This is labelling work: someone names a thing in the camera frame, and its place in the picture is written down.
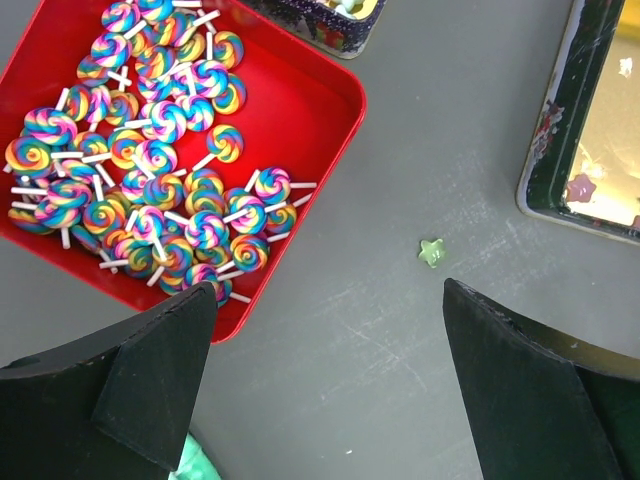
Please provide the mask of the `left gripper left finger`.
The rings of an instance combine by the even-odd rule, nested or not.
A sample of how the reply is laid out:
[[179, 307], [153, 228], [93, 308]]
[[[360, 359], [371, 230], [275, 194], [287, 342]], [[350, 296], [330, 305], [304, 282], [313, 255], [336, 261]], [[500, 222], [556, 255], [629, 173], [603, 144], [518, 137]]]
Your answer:
[[217, 318], [211, 283], [1, 369], [4, 479], [166, 479]]

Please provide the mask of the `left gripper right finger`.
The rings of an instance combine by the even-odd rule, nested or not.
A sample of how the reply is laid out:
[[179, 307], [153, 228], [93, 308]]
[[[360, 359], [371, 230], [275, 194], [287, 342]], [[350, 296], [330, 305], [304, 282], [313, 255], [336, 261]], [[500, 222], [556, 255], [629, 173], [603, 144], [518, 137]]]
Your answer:
[[639, 361], [447, 279], [443, 317], [486, 479], [636, 479]]

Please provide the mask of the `golden tin with star candies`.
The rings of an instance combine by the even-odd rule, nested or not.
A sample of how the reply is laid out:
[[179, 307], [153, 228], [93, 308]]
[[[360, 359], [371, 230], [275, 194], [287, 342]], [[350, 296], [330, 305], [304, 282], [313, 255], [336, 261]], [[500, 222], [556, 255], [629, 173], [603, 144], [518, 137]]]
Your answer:
[[532, 217], [639, 242], [639, 4], [575, 1], [516, 190]]

